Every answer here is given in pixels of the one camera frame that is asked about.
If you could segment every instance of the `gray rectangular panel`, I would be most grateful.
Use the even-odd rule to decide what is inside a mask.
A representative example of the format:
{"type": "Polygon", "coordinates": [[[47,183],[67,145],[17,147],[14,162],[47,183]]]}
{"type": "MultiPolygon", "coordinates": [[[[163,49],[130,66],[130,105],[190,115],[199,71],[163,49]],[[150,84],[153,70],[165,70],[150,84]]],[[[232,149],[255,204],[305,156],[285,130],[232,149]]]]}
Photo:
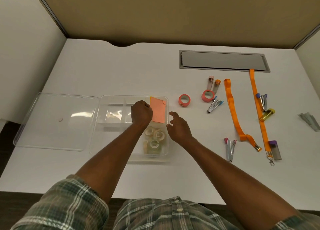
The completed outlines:
{"type": "Polygon", "coordinates": [[[180,68],[268,72],[263,54],[180,51],[180,68]]]}

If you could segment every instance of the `sticky note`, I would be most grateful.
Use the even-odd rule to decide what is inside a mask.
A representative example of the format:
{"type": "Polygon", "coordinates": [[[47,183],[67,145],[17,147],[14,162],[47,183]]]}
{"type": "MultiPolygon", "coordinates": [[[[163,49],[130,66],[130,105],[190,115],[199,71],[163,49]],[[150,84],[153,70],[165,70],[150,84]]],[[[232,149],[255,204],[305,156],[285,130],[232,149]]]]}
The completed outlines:
{"type": "Polygon", "coordinates": [[[165,123],[166,102],[161,99],[150,97],[150,107],[153,110],[152,121],[165,123]]]}

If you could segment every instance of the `orange lanyard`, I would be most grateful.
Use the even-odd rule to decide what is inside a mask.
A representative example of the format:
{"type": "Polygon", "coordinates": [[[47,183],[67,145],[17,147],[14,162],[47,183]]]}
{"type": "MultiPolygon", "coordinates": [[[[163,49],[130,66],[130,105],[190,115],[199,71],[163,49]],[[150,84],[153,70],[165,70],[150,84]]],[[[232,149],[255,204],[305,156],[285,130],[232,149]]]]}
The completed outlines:
{"type": "Polygon", "coordinates": [[[250,81],[251,81],[251,87],[252,87],[252,91],[253,91],[254,102],[256,103],[256,108],[257,108],[257,113],[258,113],[258,121],[260,124],[262,139],[263,139],[263,143],[264,143],[264,149],[266,150],[266,156],[270,160],[270,164],[272,166],[274,166],[273,155],[272,155],[271,148],[269,145],[269,139],[268,139],[266,126],[265,126],[264,122],[259,120],[259,118],[262,117],[262,111],[261,111],[259,100],[255,96],[258,93],[258,90],[256,87],[256,82],[254,80],[254,69],[250,69],[250,81]]]}
{"type": "Polygon", "coordinates": [[[224,80],[224,87],[226,89],[226,99],[228,100],[228,105],[229,105],[229,109],[231,112],[231,117],[233,120],[233,124],[235,129],[238,132],[238,135],[240,137],[241,141],[246,141],[248,140],[249,143],[258,151],[261,151],[261,147],[258,146],[258,144],[254,141],[254,138],[248,134],[245,134],[241,127],[240,127],[240,123],[238,121],[238,117],[237,117],[237,113],[236,113],[236,109],[235,109],[235,101],[233,99],[232,93],[231,93],[231,81],[230,79],[225,79],[224,80]]]}

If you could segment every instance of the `plaid shirt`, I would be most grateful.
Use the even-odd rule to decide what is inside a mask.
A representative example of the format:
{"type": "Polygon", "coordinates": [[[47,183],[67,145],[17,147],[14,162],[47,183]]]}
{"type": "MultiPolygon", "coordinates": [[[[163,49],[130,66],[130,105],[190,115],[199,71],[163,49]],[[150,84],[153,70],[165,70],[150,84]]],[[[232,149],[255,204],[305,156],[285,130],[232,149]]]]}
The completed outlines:
{"type": "MultiPolygon", "coordinates": [[[[109,208],[75,175],[61,180],[34,204],[12,229],[103,229],[109,208]]],[[[127,200],[118,212],[114,229],[238,229],[218,214],[180,197],[168,200],[127,200]]],[[[278,222],[272,230],[320,229],[319,217],[308,214],[278,222]]]]}

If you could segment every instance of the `person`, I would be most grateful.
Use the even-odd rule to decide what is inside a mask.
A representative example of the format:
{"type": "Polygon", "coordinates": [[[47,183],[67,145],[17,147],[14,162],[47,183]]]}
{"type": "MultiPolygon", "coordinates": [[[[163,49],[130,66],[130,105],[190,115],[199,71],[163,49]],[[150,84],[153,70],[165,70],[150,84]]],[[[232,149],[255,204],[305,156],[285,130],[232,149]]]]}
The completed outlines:
{"type": "MultiPolygon", "coordinates": [[[[93,156],[75,175],[53,185],[12,229],[103,229],[108,202],[142,133],[152,120],[144,101],[131,107],[132,125],[93,156]]],[[[275,192],[199,143],[176,112],[171,139],[199,164],[246,229],[320,229],[319,217],[303,215],[275,192]]],[[[237,229],[204,206],[179,196],[127,200],[113,229],[237,229]]]]}

